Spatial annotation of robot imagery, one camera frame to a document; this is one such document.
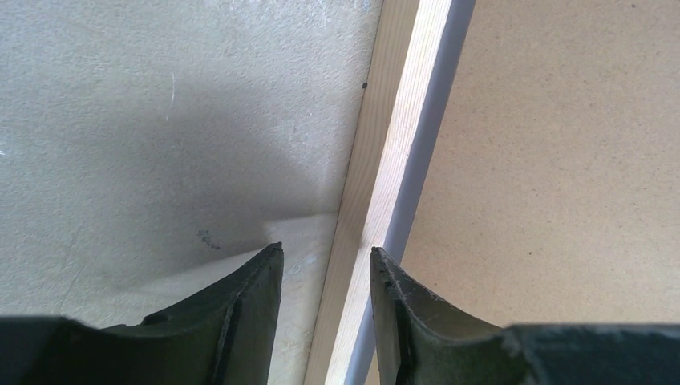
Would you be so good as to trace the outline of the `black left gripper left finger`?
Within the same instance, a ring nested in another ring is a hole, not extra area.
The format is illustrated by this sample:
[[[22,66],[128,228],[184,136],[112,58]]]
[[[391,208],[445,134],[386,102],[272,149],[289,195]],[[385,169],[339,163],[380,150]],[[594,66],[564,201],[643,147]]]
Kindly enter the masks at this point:
[[[229,276],[136,326],[62,316],[1,320],[4,384],[265,384],[284,252],[266,246]]]

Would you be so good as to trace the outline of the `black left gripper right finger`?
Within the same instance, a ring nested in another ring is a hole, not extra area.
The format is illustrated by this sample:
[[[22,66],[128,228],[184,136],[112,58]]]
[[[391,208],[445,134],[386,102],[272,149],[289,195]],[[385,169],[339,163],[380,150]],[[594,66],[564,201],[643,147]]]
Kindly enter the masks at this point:
[[[676,324],[498,327],[453,306],[379,247],[370,255],[383,384],[676,384]]]

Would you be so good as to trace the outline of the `brown backing board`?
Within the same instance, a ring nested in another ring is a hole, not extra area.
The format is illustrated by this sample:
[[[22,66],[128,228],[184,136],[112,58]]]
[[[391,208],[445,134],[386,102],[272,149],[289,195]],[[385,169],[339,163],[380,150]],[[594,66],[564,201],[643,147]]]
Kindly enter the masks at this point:
[[[478,1],[405,254],[498,327],[679,327],[679,4]]]

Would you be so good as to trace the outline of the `light wooden picture frame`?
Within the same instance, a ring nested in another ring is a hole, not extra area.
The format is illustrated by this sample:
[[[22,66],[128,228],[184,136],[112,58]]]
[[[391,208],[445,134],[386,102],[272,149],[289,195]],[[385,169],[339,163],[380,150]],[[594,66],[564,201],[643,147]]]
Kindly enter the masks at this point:
[[[385,1],[366,77],[304,381],[342,384],[387,238],[452,2]]]

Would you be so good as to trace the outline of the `building photo print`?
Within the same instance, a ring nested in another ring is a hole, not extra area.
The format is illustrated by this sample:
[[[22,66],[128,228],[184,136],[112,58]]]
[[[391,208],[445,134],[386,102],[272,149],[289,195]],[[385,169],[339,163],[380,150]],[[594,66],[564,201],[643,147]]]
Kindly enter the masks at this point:
[[[325,384],[366,381],[375,350],[370,252],[380,246],[403,256],[475,4],[419,5]]]

